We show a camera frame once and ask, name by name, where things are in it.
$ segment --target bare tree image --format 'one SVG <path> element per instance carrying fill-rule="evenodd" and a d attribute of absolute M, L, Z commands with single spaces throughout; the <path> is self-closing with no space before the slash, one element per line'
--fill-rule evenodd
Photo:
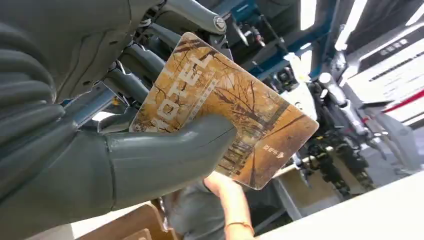
<path fill-rule="evenodd" d="M 173 132 L 207 114 L 227 117 L 237 136 L 216 171 L 262 188 L 318 124 L 192 33 L 181 38 L 154 83 L 133 131 Z"/>

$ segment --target wrist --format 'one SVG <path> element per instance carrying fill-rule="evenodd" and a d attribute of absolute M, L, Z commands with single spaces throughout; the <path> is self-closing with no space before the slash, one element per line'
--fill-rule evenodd
<path fill-rule="evenodd" d="M 225 236 L 228 240 L 253 239 L 253 227 L 247 222 L 232 222 L 225 226 Z"/>

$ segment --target bracelet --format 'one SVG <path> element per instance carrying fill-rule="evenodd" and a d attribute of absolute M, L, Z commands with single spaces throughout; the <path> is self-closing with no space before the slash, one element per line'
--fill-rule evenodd
<path fill-rule="evenodd" d="M 254 236 L 254 235 L 255 235 L 255 230 L 253 229 L 252 225 L 250 225 L 248 222 L 245 222 L 245 221 L 235 221 L 235 222 L 230 222 L 230 223 L 228 223 L 228 224 L 227 224 L 227 225 L 225 225 L 225 227 L 224 227 L 224 232 L 226 232 L 226 231 L 227 231 L 227 228 L 228 228 L 229 226 L 234 225 L 234 224 L 241 224 L 241 225 L 243 225 L 243 227 L 248 228 L 248 229 L 250 230 L 250 232 L 252 233 L 252 236 Z"/>

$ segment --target fluorescent light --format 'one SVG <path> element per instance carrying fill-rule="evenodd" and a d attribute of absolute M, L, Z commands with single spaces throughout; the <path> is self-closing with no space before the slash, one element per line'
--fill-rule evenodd
<path fill-rule="evenodd" d="M 312 50 L 307 50 L 300 56 L 300 61 L 302 62 L 303 72 L 306 74 L 311 73 L 312 65 Z"/>
<path fill-rule="evenodd" d="M 406 22 L 405 26 L 412 25 L 421 18 L 424 14 L 424 3 L 418 8 L 418 10 L 411 16 L 411 18 Z"/>
<path fill-rule="evenodd" d="M 300 0 L 300 30 L 304 31 L 315 23 L 317 0 Z"/>
<path fill-rule="evenodd" d="M 300 50 L 305 50 L 307 47 L 309 47 L 311 45 L 310 42 L 306 43 L 305 45 L 300 47 Z"/>
<path fill-rule="evenodd" d="M 115 115 L 115 114 L 110 112 L 105 112 L 105 111 L 99 111 L 96 115 L 93 116 L 92 120 L 100 122 L 103 119 L 108 118 L 112 115 Z"/>
<path fill-rule="evenodd" d="M 346 25 L 338 36 L 338 39 L 334 45 L 338 51 L 345 50 L 347 48 L 346 42 L 348 41 L 349 35 L 355 30 L 358 25 L 359 19 L 361 18 L 362 12 L 364 11 L 367 0 L 355 0 L 352 9 L 350 10 L 349 17 L 347 18 Z"/>

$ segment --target gray robotic arm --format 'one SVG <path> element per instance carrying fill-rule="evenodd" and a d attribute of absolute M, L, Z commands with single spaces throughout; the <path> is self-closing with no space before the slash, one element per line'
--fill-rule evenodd
<path fill-rule="evenodd" d="M 209 174 L 234 140 L 234 126 L 217 115 L 168 134 L 88 133 L 58 104 L 103 80 L 147 10 L 161 3 L 0 1 L 2 239 L 24 239 L 175 191 Z M 190 8 L 178 11 L 190 14 Z M 215 19 L 196 25 L 208 30 Z M 141 100 L 146 89 L 134 93 L 138 79 L 124 78 L 118 87 Z"/>

